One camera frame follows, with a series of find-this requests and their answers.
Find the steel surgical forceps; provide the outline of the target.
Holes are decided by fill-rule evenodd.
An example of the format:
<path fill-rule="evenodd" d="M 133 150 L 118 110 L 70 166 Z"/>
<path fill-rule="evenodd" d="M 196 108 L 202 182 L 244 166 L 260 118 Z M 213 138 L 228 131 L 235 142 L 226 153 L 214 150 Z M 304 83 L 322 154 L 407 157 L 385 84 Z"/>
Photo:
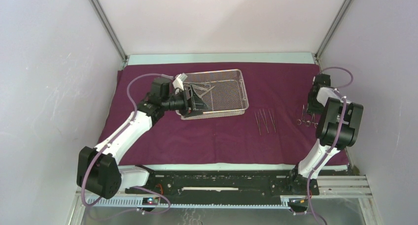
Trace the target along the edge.
<path fill-rule="evenodd" d="M 303 105 L 303 120 L 304 124 L 307 127 L 310 127 L 312 125 L 315 126 L 315 115 L 308 112 L 308 109 L 305 105 Z"/>

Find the steel surgical scissors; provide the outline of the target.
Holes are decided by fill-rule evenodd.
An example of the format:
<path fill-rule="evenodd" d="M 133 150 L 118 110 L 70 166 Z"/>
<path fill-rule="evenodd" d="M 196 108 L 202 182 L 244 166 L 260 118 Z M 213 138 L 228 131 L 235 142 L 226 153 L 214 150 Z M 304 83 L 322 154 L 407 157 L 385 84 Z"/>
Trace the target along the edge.
<path fill-rule="evenodd" d="M 203 97 L 214 89 L 215 86 L 206 83 L 186 82 L 185 86 L 193 87 L 199 97 Z"/>

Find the magenta surgical wrap cloth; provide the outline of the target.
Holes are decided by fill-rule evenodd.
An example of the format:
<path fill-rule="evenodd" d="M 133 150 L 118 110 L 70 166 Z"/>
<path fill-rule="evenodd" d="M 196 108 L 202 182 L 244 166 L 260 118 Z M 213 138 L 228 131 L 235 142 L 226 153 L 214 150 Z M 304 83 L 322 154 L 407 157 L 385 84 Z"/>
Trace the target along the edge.
<path fill-rule="evenodd" d="M 241 70 L 249 107 L 244 114 L 230 117 L 182 120 L 175 112 L 164 117 L 129 149 L 122 165 L 132 164 L 296 164 L 316 141 L 315 128 L 297 125 L 307 101 L 315 64 L 195 63 L 129 65 L 118 73 L 110 112 L 99 141 L 109 137 L 133 111 L 127 88 L 135 102 L 144 98 L 154 73 L 180 73 L 226 69 Z M 269 133 L 260 110 L 264 109 Z M 277 132 L 268 113 L 272 110 Z M 254 112 L 258 113 L 261 136 Z"/>

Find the metal mesh instrument tray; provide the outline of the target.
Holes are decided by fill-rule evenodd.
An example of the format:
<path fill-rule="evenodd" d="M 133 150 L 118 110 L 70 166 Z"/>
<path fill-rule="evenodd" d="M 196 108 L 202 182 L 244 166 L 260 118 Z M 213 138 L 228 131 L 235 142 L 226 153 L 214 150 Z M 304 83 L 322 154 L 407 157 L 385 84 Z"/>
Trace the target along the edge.
<path fill-rule="evenodd" d="M 216 70 L 194 73 L 181 73 L 175 76 L 174 86 L 183 89 L 186 82 L 206 83 L 215 86 L 212 91 L 201 97 L 209 105 L 202 115 L 184 117 L 183 120 L 207 119 L 242 115 L 249 107 L 244 77 L 239 69 Z"/>

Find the steel hemostat clamp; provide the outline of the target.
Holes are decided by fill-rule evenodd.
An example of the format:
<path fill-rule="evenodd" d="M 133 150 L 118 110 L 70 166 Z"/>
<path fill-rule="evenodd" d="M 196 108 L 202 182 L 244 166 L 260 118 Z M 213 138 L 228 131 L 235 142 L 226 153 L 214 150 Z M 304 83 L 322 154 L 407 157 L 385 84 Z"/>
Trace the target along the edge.
<path fill-rule="evenodd" d="M 302 113 L 301 113 L 301 117 L 299 119 L 296 120 L 296 124 L 297 125 L 301 125 L 305 123 L 305 106 L 302 105 Z"/>

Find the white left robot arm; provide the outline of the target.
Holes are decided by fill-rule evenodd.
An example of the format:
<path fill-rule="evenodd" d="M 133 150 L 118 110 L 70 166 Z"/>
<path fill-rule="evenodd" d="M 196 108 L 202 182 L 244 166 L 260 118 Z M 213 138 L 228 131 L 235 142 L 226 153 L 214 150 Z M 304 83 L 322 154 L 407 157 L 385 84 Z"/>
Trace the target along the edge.
<path fill-rule="evenodd" d="M 120 189 L 137 187 L 143 193 L 155 190 L 156 181 L 150 170 L 142 166 L 120 166 L 120 162 L 133 144 L 149 131 L 167 111 L 177 111 L 183 117 L 202 115 L 209 106 L 196 93 L 193 86 L 185 87 L 185 73 L 177 76 L 156 74 L 150 91 L 136 103 L 127 88 L 134 109 L 127 120 L 108 138 L 95 147 L 84 147 L 78 156 L 76 183 L 81 193 L 94 193 L 110 199 Z"/>

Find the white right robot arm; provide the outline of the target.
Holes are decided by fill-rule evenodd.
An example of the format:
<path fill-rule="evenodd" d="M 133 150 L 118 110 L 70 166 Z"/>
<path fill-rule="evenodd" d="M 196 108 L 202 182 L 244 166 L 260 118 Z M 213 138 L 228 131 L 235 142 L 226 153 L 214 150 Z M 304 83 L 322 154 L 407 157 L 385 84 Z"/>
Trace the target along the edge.
<path fill-rule="evenodd" d="M 320 116 L 315 129 L 316 141 L 292 170 L 286 182 L 290 193 L 304 191 L 306 182 L 316 179 L 333 156 L 355 144 L 363 111 L 363 105 L 347 100 L 338 88 L 331 86 L 330 75 L 320 73 L 314 77 L 303 114 Z"/>

